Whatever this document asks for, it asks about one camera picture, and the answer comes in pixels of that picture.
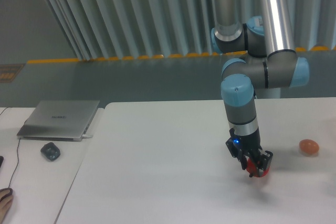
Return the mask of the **person's hand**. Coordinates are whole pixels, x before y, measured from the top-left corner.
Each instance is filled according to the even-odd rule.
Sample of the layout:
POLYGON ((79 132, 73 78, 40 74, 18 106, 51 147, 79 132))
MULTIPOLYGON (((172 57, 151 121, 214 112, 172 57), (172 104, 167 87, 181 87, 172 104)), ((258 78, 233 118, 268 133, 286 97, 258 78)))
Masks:
POLYGON ((1 204, 0 204, 0 209, 1 209, 0 220, 1 220, 1 223, 5 219, 5 216, 6 216, 7 212, 9 211, 10 207, 12 206, 13 198, 14 198, 13 195, 11 195, 9 197, 5 197, 5 194, 6 194, 5 188, 1 189, 1 204))

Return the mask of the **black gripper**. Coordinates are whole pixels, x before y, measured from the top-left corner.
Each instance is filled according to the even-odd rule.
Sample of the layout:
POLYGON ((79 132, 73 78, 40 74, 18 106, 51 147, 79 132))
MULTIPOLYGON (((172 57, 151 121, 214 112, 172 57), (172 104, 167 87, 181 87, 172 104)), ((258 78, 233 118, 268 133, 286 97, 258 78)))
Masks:
POLYGON ((242 170, 246 170, 248 161, 246 156, 255 164, 259 170, 270 168, 273 158, 271 151, 263 151, 260 145, 259 129, 249 135, 236 135, 235 130, 229 130, 230 138, 226 141, 226 146, 233 158, 237 158, 242 170))

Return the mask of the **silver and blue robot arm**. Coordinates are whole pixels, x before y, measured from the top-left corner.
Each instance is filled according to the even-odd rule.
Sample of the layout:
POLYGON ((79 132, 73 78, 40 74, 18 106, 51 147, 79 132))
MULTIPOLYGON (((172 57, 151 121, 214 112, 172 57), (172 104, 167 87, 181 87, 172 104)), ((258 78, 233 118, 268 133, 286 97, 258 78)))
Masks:
POLYGON ((244 52, 241 58, 227 60, 221 72, 220 90, 230 134, 226 146, 250 177, 263 177, 273 154, 260 144, 256 91, 306 85, 309 64, 296 54, 286 0, 260 0, 261 15, 246 23, 238 19, 237 0, 213 2, 213 50, 244 52))

